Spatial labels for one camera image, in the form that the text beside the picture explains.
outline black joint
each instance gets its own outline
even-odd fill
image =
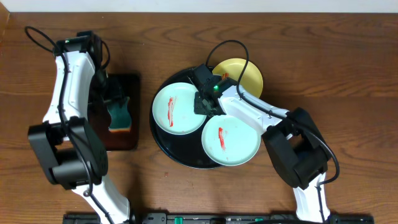
[[[102,176],[108,172],[108,158],[102,142],[92,130],[85,118],[72,117],[66,123],[82,156],[92,169],[92,181],[100,184]],[[28,132],[32,146],[46,178],[52,184],[60,184],[65,190],[88,183],[84,163],[77,154],[77,148],[57,150],[66,136],[60,123],[44,123],[31,126]]]
[[[218,98],[227,88],[236,84],[236,81],[229,78],[222,80],[221,76],[213,75],[204,64],[194,68],[189,78],[198,89],[198,94],[195,95],[195,114],[207,116],[224,114],[218,104]]]
[[[54,49],[54,57],[65,52],[79,51],[88,53],[94,62],[96,70],[102,63],[102,40],[93,31],[77,33],[76,37],[57,41],[57,49]]]
[[[330,156],[317,139],[294,127],[291,121],[308,127],[323,140],[312,118],[301,108],[289,113],[277,125],[268,127],[262,138],[279,176],[291,187],[306,189],[317,175],[327,171]],[[292,146],[286,139],[290,134],[301,135],[300,143]]]

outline green connector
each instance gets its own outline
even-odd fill
[[[182,224],[182,217],[175,217],[174,218],[174,224]]]

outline plate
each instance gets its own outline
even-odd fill
[[[193,112],[195,93],[198,90],[188,83],[173,83],[155,96],[152,114],[156,124],[170,134],[189,134],[206,120],[205,115]]]
[[[188,76],[192,75],[192,72],[193,68],[177,72],[168,78],[159,87],[157,92],[172,83],[185,82],[191,84]],[[201,145],[201,133],[206,122],[209,120],[209,117],[206,118],[200,128],[190,134],[170,134],[156,124],[152,113],[153,103],[154,101],[152,100],[152,104],[150,106],[151,109],[149,110],[150,131],[152,132],[156,144],[169,158],[179,164],[196,169],[214,169],[221,167],[221,164],[216,163],[207,156],[203,146]]]
[[[231,58],[219,63],[214,69],[214,75],[221,75],[223,78],[230,77],[238,80],[246,59]],[[262,75],[260,70],[251,62],[248,63],[241,80],[241,85],[253,96],[259,98],[262,93]]]
[[[261,136],[238,118],[221,115],[206,123],[201,142],[207,156],[215,162],[237,166],[253,158],[259,149]]]

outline black mounting base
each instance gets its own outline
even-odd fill
[[[136,224],[258,224],[293,223],[299,220],[295,215],[166,215],[164,213],[149,213],[141,223]],[[371,216],[331,215],[326,223],[329,224],[374,224]],[[101,224],[96,214],[92,215],[64,215],[62,224]]]

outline red sauce stain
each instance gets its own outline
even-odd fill
[[[223,129],[218,128],[218,138],[220,139],[221,148],[225,151],[224,137],[223,137]]]
[[[170,97],[170,99],[169,99],[169,110],[167,112],[167,118],[169,119],[170,127],[172,127],[174,125],[173,110],[174,110],[174,105],[175,105],[176,100],[177,100],[177,97],[174,97],[174,98]]]
[[[226,73],[221,75],[221,79],[223,79],[223,80],[228,78],[228,77],[229,77],[229,73],[228,72],[226,72]]]

